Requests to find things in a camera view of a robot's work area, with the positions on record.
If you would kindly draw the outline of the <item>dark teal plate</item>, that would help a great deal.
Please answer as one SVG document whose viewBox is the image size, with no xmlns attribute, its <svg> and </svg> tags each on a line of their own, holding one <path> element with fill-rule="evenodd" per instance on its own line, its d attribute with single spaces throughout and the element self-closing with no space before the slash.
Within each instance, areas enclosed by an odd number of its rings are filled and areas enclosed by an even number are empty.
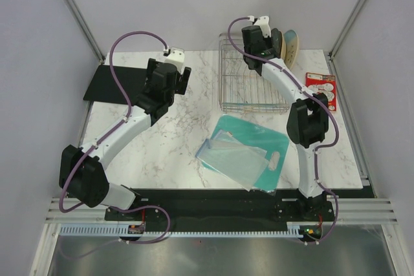
<svg viewBox="0 0 414 276">
<path fill-rule="evenodd" d="M 271 39 L 272 39 L 272 48 L 275 50 L 277 58 L 280 58 L 281 50 L 283 46 L 283 36 L 282 33 L 277 29 L 273 28 L 271 30 Z"/>
</svg>

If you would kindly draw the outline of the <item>beige bird plate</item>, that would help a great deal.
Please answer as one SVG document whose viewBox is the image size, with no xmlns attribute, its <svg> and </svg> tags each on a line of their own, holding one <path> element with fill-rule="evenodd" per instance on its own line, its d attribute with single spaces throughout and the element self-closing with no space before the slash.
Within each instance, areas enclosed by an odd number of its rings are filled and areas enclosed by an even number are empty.
<svg viewBox="0 0 414 276">
<path fill-rule="evenodd" d="M 285 41 L 285 36 L 281 33 L 281 51 L 280 51 L 280 59 L 284 60 L 286 56 L 287 44 Z"/>
</svg>

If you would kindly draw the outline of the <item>blue and beige plate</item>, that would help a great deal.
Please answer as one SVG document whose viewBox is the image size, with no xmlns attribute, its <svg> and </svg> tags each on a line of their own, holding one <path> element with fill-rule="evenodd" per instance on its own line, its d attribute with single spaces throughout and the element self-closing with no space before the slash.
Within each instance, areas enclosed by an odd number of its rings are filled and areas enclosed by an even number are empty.
<svg viewBox="0 0 414 276">
<path fill-rule="evenodd" d="M 300 50 L 300 39 L 294 30 L 288 30 L 284 33 L 286 52 L 284 62 L 288 69 L 291 69 L 295 62 Z"/>
</svg>

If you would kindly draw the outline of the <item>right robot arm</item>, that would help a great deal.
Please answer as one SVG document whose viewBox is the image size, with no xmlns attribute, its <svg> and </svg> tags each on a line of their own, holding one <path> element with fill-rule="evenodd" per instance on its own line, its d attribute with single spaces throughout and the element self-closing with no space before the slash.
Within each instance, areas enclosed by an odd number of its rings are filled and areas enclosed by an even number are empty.
<svg viewBox="0 0 414 276">
<path fill-rule="evenodd" d="M 313 199 L 323 193 L 314 164 L 314 149 L 325 139 L 329 129 L 328 115 L 320 105 L 328 105 L 324 94 L 314 94 L 293 75 L 299 52 L 299 38 L 293 30 L 282 34 L 271 30 L 265 38 L 259 26 L 242 28 L 243 59 L 250 70 L 269 81 L 290 105 L 287 134 L 296 145 L 300 167 L 298 191 L 305 198 L 296 204 L 303 220 L 313 219 L 320 206 Z"/>
</svg>

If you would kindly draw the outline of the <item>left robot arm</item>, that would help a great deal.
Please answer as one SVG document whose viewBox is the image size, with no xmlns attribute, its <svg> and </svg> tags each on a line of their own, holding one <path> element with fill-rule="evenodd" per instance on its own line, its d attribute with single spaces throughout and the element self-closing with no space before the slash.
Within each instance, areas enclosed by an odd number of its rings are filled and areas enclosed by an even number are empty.
<svg viewBox="0 0 414 276">
<path fill-rule="evenodd" d="M 128 220 L 137 219 L 142 204 L 126 186 L 110 183 L 105 170 L 133 138 L 165 115 L 177 94 L 186 92 L 191 69 L 183 52 L 172 52 L 163 62 L 149 59 L 144 88 L 106 133 L 81 147 L 67 146 L 61 155 L 59 186 L 88 207 L 119 209 Z"/>
</svg>

